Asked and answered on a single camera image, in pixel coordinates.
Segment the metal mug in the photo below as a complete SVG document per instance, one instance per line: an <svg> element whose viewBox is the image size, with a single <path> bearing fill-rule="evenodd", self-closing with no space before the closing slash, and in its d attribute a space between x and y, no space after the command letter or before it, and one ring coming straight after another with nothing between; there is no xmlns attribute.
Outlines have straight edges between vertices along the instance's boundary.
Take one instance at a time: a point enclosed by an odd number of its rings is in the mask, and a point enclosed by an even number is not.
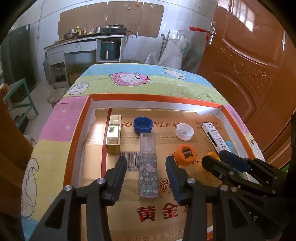
<svg viewBox="0 0 296 241"><path fill-rule="evenodd" d="M94 34L100 34L101 33L101 30L102 30L102 27L96 27L95 29L93 29L93 33Z"/></svg>

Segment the tiled wall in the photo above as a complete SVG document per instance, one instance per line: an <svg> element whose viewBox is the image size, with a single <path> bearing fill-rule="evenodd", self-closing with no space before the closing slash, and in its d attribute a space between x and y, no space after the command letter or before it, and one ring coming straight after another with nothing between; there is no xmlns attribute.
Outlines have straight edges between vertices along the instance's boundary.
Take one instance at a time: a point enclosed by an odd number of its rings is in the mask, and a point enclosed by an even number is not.
<svg viewBox="0 0 296 241"><path fill-rule="evenodd" d="M97 2L104 2L104 0L37 0L15 22L12 29L26 24L31 25L30 47L37 81L46 80L43 68L44 48L59 38L57 23L60 13ZM137 39L129 38L124 48L124 59L137 59L144 62L151 52L156 51L159 55L162 43L160 35L167 35L169 30L171 30L170 37L173 37L179 29L189 29L189 26L210 29L216 8L216 0L147 0L146 2L165 7L158 38L143 36L138 36Z"/></svg>

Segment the carved door panel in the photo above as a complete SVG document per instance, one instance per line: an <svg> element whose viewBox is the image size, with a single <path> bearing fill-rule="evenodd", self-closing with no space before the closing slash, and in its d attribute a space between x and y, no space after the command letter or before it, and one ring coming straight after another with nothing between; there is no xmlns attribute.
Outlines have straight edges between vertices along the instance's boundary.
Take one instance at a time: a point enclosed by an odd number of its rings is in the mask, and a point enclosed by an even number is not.
<svg viewBox="0 0 296 241"><path fill-rule="evenodd" d="M233 106L263 155L280 137L268 159L290 136L285 128L296 106L296 49L257 0L218 0L213 21L217 34L197 74Z"/></svg>

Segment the green plant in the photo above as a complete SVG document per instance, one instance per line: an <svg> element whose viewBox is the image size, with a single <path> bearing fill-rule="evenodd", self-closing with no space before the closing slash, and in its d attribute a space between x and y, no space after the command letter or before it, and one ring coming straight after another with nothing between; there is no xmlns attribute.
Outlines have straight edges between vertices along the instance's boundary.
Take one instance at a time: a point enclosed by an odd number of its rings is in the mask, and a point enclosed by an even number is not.
<svg viewBox="0 0 296 241"><path fill-rule="evenodd" d="M90 66L92 65L92 63L74 63L70 69L70 71L67 71L68 74L77 74L77 73L81 73L84 72L85 70L87 70Z"/></svg>

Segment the cardboard sheet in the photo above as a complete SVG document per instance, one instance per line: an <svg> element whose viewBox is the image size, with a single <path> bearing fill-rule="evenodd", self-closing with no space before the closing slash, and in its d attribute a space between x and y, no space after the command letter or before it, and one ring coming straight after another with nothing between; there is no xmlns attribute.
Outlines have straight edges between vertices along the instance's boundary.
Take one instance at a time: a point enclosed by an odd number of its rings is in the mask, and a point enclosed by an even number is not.
<svg viewBox="0 0 296 241"><path fill-rule="evenodd" d="M101 177L101 155L106 126L107 109L96 110L96 121L85 139L82 185L88 185ZM175 135L178 123L188 123L194 129L194 136L187 141L197 153L195 161L184 168L190 177L210 186L219 186L221 181L203 169L201 159L208 152L215 152L207 135L201 129L203 122L212 122L222 138L230 140L222 122L214 115L198 115L195 112L148 109L113 108L112 115L121 115L121 152L130 152L131 159L139 151L139 135L133 130L133 120L137 116L147 116L154 122L152 132L156 136L159 198L139 199L139 172L127 171L118 202L107 207L108 222L112 240L166 240L181 239L184 232L186 207L178 206L165 170L165 159L173 155L175 149L185 143ZM106 169L113 168L119 155L107 154ZM127 160L132 168L133 162ZM208 205L208 227L212 225L212 210ZM86 209L82 208L82 237L86 240Z"/></svg>
<svg viewBox="0 0 296 241"><path fill-rule="evenodd" d="M59 38L63 39L64 34L68 32L68 29L75 30L77 26L80 26L80 29L83 31L84 24L86 23L86 12L87 5L62 12L59 17L57 28Z"/></svg>
<svg viewBox="0 0 296 241"><path fill-rule="evenodd" d="M157 38L161 20L163 18L163 12L164 6L145 2L138 35Z"/></svg>
<svg viewBox="0 0 296 241"><path fill-rule="evenodd" d="M128 31L138 33L143 3L136 7L135 2L114 1L108 2L107 6L107 25L125 24Z"/></svg>
<svg viewBox="0 0 296 241"><path fill-rule="evenodd" d="M86 13L86 28L88 32L99 26L105 26L105 15L107 12L107 2L90 4Z"/></svg>

